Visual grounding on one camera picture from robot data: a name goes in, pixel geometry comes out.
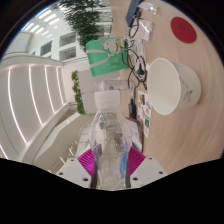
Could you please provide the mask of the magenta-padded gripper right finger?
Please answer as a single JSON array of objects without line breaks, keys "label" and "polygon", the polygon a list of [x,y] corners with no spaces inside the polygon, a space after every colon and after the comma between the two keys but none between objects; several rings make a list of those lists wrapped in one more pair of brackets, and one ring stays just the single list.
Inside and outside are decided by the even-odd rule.
[{"label": "magenta-padded gripper right finger", "polygon": [[127,171],[131,188],[140,188],[167,175],[154,157],[146,157],[131,147],[128,156]]}]

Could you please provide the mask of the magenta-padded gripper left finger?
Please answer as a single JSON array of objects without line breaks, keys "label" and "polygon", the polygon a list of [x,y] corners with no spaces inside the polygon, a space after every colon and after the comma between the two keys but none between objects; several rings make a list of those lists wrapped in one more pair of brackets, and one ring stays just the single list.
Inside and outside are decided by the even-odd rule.
[{"label": "magenta-padded gripper left finger", "polygon": [[94,155],[89,149],[77,158],[70,158],[56,175],[81,187],[90,188],[94,173]]}]

